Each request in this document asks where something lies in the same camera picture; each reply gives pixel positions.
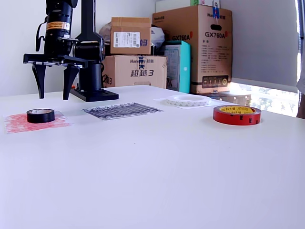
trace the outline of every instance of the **red double-sided tape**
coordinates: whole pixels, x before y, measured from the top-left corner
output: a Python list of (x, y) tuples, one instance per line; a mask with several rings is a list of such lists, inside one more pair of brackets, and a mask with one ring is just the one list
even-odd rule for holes
[(248, 106), (218, 106), (214, 108), (214, 120), (229, 125), (256, 125), (261, 122), (261, 113)]

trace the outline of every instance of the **white tape roll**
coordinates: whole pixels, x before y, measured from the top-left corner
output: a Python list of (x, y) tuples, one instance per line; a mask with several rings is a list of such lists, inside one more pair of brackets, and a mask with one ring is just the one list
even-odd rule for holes
[(212, 100), (201, 95), (182, 94), (166, 98), (166, 102), (175, 106), (207, 106)]

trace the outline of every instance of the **red paper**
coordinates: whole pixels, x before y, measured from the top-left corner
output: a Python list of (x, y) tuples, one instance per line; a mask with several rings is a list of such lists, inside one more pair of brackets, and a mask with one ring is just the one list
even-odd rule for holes
[(33, 124), (28, 123), (26, 114), (16, 114), (4, 118), (6, 133), (19, 133), (48, 128), (58, 128), (72, 125), (59, 111), (55, 112), (55, 120), (50, 123)]

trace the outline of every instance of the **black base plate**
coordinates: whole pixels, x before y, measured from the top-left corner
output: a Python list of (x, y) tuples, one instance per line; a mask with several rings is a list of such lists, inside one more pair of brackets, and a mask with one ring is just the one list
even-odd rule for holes
[(97, 102), (97, 101), (119, 99), (118, 94), (106, 91), (104, 89), (93, 93), (81, 92), (77, 89), (71, 89), (70, 93), (86, 102)]

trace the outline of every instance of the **barcode label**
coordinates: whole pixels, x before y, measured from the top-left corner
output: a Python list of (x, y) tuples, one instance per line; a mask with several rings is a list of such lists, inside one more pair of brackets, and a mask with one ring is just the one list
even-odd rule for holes
[(114, 32), (113, 33), (114, 48), (139, 48), (140, 33), (139, 32)]

